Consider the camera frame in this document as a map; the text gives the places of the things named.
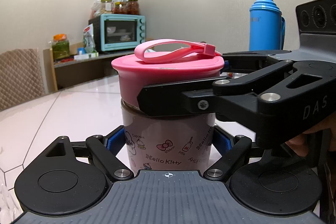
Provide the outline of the person's right hand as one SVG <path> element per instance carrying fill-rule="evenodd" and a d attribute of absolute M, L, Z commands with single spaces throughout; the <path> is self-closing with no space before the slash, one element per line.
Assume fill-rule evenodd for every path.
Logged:
<path fill-rule="evenodd" d="M 331 130 L 331 140 L 328 142 L 328 149 L 331 152 L 335 151 L 335 123 L 336 117 L 335 113 L 329 115 L 326 119 L 321 121 L 319 124 L 313 126 L 312 128 L 306 130 L 304 133 L 290 139 L 286 144 L 298 155 L 306 157 L 309 150 L 313 148 L 313 138 L 318 135 L 322 130 Z"/>

